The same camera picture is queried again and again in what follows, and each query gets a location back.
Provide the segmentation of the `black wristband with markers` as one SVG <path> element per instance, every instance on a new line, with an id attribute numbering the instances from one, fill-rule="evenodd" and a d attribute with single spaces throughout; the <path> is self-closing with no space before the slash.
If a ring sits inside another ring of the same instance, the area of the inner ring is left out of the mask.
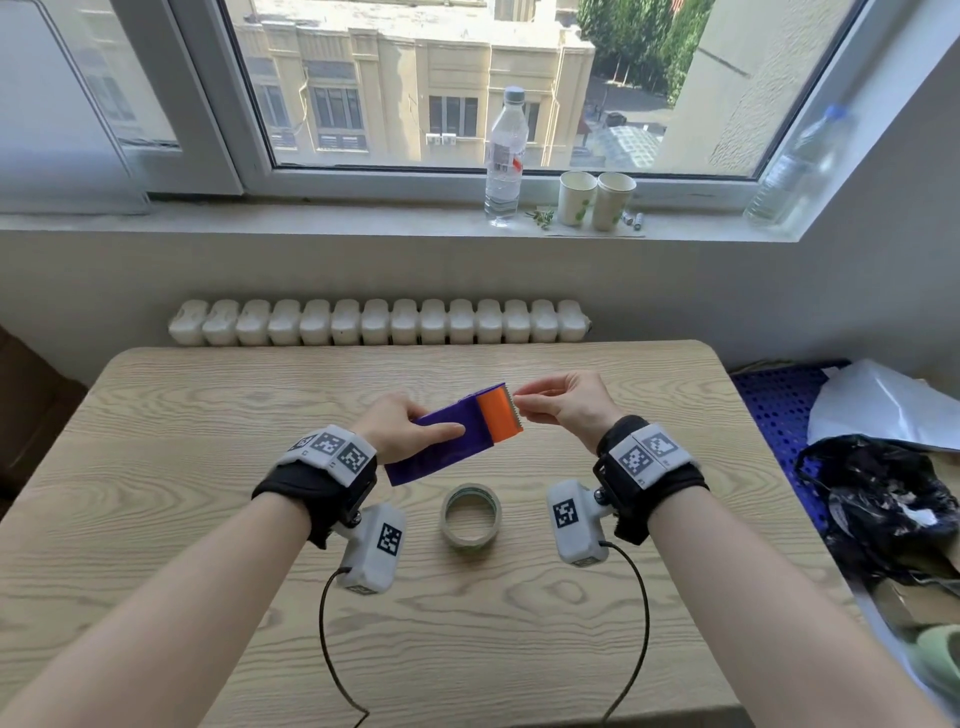
<path id="1" fill-rule="evenodd" d="M 637 415 L 619 418 L 596 446 L 593 474 L 617 516 L 614 535 L 640 546 L 649 520 L 681 491 L 709 486 L 690 453 L 657 422 Z"/>
<path id="2" fill-rule="evenodd" d="M 328 425 L 290 446 L 251 498 L 272 493 L 301 503 L 310 518 L 308 541 L 323 551 L 335 526 L 357 524 L 361 505 L 377 484 L 377 469 L 377 451 L 369 442 Z"/>

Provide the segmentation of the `person's left forearm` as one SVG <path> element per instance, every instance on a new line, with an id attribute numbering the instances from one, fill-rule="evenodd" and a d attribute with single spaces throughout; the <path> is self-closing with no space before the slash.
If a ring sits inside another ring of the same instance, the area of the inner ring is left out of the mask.
<path id="1" fill-rule="evenodd" d="M 198 728 L 310 530 L 304 504 L 258 495 L 58 654 L 0 728 Z"/>

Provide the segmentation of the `person's left hand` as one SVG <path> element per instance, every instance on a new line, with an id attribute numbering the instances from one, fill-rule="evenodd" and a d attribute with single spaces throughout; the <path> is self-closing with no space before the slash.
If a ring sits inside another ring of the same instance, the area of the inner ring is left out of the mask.
<path id="1" fill-rule="evenodd" d="M 376 450 L 378 463 L 385 466 L 420 453 L 407 448 L 407 428 L 428 413 L 406 394 L 384 394 L 347 429 L 369 443 Z"/>

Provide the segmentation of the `clear water bottle red label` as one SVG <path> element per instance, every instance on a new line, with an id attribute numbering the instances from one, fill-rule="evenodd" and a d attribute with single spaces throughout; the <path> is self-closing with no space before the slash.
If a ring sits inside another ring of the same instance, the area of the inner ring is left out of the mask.
<path id="1" fill-rule="evenodd" d="M 496 227 L 506 227 L 519 209 L 528 137 L 525 90 L 507 86 L 502 108 L 486 138 L 484 209 Z"/>

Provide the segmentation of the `green slipper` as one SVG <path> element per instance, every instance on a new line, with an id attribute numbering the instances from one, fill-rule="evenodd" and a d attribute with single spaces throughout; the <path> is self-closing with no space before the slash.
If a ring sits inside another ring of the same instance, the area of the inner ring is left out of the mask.
<path id="1" fill-rule="evenodd" d="M 960 624 L 920 631 L 907 647 L 907 660 L 924 685 L 960 705 Z"/>

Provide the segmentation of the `clear plastic bottle blue cap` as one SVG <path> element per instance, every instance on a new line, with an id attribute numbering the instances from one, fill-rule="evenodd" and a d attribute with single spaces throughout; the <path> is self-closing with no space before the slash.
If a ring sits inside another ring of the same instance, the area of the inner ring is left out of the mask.
<path id="1" fill-rule="evenodd" d="M 855 125 L 855 116 L 846 103 L 828 105 L 770 163 L 743 211 L 744 219 L 763 228 L 785 224 L 834 173 Z"/>

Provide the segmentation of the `white open window sash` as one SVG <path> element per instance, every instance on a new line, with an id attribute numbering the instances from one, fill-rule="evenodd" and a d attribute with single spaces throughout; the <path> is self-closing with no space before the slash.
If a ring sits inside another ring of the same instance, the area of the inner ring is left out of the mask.
<path id="1" fill-rule="evenodd" d="M 0 0 L 0 214 L 149 210 L 49 12 Z"/>

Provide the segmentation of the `white paper sheet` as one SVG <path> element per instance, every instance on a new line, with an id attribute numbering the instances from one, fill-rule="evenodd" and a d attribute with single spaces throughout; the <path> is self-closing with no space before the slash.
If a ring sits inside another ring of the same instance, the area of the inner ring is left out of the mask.
<path id="1" fill-rule="evenodd" d="M 960 454 L 960 399 L 862 359 L 827 368 L 809 412 L 807 443 L 847 435 Z"/>

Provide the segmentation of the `white window frame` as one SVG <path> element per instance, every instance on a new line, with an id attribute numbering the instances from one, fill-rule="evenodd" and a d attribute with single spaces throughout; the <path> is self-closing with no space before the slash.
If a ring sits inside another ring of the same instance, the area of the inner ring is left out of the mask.
<path id="1" fill-rule="evenodd" d="M 221 0 L 110 0 L 130 41 L 150 2 L 178 33 L 247 195 L 479 204 L 482 168 L 276 164 Z M 523 167 L 522 205 L 553 204 L 568 171 L 619 172 L 655 208 L 742 210 L 768 166 L 831 103 L 851 106 L 911 0 L 719 0 L 676 103 L 603 80 L 596 53 L 568 169 Z"/>

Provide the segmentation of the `dark brown cabinet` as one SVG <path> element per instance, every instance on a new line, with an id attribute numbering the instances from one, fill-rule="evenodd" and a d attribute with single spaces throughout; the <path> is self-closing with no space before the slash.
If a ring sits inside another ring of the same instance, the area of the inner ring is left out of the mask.
<path id="1" fill-rule="evenodd" d="M 0 520 L 87 393 L 0 325 Z"/>

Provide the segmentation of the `white radiator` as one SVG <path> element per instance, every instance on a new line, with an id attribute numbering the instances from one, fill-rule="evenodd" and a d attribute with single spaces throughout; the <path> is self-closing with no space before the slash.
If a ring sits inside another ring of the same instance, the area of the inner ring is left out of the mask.
<path id="1" fill-rule="evenodd" d="M 579 343 L 592 328 L 578 301 L 546 298 L 188 299 L 167 324 L 183 347 Z"/>

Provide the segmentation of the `black left wristband with markers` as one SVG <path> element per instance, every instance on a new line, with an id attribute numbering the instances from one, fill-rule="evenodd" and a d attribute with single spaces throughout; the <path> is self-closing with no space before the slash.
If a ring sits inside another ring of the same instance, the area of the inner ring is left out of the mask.
<path id="1" fill-rule="evenodd" d="M 251 498 L 272 493 L 301 503 L 310 518 L 308 541 L 323 551 L 335 526 L 357 524 L 361 505 L 377 484 L 377 469 L 377 451 L 369 442 L 328 425 L 290 446 Z"/>

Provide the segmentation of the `person's right hand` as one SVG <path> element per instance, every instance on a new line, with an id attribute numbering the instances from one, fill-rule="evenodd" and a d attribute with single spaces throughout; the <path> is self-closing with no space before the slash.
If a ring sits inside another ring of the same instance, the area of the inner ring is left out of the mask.
<path id="1" fill-rule="evenodd" d="M 570 370 L 556 374 L 574 375 L 574 387 L 570 392 L 573 404 L 562 428 L 573 434 L 590 453 L 597 455 L 601 440 L 624 416 L 623 411 L 596 371 Z"/>

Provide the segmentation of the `purple and orange tape dispenser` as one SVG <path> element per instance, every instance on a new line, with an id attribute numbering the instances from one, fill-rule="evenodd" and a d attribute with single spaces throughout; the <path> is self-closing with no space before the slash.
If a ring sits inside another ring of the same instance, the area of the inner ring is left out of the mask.
<path id="1" fill-rule="evenodd" d="M 456 402 L 414 420 L 420 427 L 457 423 L 464 433 L 429 445 L 417 454 L 386 465 L 391 486 L 422 480 L 474 455 L 485 452 L 523 430 L 520 415 L 505 383 L 468 394 Z"/>

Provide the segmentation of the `clear tape roll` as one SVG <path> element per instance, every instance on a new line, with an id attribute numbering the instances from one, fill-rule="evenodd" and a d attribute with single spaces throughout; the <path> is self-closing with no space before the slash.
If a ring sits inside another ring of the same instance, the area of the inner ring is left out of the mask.
<path id="1" fill-rule="evenodd" d="M 440 506 L 438 528 L 454 550 L 476 552 L 498 536 L 502 522 L 499 497 L 479 483 L 464 483 L 449 491 Z"/>

